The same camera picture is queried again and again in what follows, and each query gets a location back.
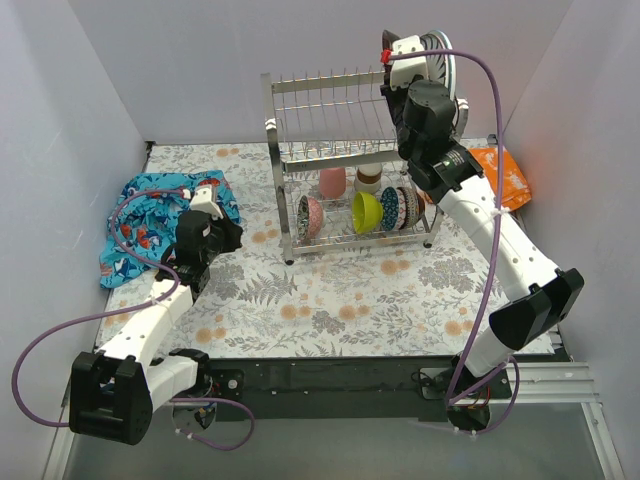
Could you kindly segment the pink patterned bowl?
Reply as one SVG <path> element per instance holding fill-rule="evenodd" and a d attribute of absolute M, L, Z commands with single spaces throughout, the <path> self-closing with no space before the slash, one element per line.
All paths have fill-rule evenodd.
<path fill-rule="evenodd" d="M 297 210 L 298 237 L 303 241 L 314 239 L 324 225 L 324 210 L 318 200 L 303 195 Z"/>

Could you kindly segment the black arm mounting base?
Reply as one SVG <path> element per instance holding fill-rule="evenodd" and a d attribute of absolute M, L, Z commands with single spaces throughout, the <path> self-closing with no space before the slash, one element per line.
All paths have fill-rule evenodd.
<path fill-rule="evenodd" d="M 181 428 L 206 430 L 213 422 L 242 421 L 244 404 L 258 420 L 410 418 L 461 421 L 484 427 L 489 406 L 509 400 L 512 389 L 501 372 L 453 409 L 444 395 L 454 363 L 446 357 L 355 357 L 211 360 L 208 391 L 196 403 L 178 404 Z"/>

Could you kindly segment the white plate blue rays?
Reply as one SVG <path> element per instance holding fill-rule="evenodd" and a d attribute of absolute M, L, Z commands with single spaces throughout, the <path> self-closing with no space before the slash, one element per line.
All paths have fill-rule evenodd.
<path fill-rule="evenodd" d="M 425 50 L 452 50 L 449 37 L 441 30 L 431 30 L 420 36 Z M 429 79 L 445 86 L 451 100 L 456 99 L 456 58 L 451 55 L 429 55 L 426 57 Z"/>

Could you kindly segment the white brown steel cup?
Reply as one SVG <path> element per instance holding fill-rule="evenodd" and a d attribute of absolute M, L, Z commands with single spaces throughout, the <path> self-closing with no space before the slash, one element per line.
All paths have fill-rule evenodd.
<path fill-rule="evenodd" d="M 382 164 L 359 165 L 356 170 L 354 188 L 358 192 L 375 194 L 381 187 Z"/>

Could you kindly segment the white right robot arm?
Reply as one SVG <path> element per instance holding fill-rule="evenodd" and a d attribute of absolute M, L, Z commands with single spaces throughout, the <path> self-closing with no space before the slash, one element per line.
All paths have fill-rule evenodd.
<path fill-rule="evenodd" d="M 445 397 L 475 397 L 509 357 L 564 320 L 583 286 L 575 268 L 561 269 L 498 205 L 481 165 L 453 136 L 448 89 L 421 74 L 399 84 L 386 73 L 380 88 L 396 128 L 399 156 L 416 186 L 467 234 L 489 263 L 486 287 L 500 283 L 508 302 L 485 330 L 474 326 L 453 366 Z"/>

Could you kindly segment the pink plastic cup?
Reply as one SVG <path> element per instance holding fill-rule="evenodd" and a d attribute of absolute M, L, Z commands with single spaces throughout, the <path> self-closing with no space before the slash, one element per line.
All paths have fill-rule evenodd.
<path fill-rule="evenodd" d="M 325 199 L 338 199 L 346 191 L 344 167 L 326 168 L 319 172 L 319 191 Z"/>

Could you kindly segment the white blue patterned bowl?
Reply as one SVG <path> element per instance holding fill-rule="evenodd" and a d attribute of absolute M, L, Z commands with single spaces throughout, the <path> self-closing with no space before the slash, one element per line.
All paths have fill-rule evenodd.
<path fill-rule="evenodd" d="M 383 207 L 381 228 L 384 231 L 399 230 L 406 218 L 404 194 L 395 187 L 387 187 L 381 194 L 380 203 Z"/>

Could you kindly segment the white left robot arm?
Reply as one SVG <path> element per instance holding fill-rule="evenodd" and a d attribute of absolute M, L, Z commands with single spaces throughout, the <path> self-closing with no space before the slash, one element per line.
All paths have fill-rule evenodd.
<path fill-rule="evenodd" d="M 241 246 L 242 229 L 219 206 L 188 210 L 178 218 L 176 241 L 162 257 L 151 306 L 136 312 L 97 352 L 72 364 L 69 427 L 77 433 L 135 445 L 153 413 L 174 396 L 205 398 L 213 386 L 207 354 L 193 349 L 153 359 L 180 317 L 209 281 L 213 259 Z"/>

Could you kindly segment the lime green bowl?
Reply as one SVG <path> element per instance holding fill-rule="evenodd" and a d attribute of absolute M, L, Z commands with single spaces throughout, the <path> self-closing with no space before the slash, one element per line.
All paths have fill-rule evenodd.
<path fill-rule="evenodd" d="M 352 203 L 352 220 L 356 234 L 374 231 L 383 218 L 380 201 L 367 192 L 357 192 Z"/>

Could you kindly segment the beige bowl with patterned outside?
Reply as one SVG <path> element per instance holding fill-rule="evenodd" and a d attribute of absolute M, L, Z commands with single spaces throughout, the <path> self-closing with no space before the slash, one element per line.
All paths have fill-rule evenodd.
<path fill-rule="evenodd" d="M 424 213 L 424 201 L 422 197 L 411 187 L 399 187 L 405 202 L 405 219 L 400 230 L 413 228 Z"/>

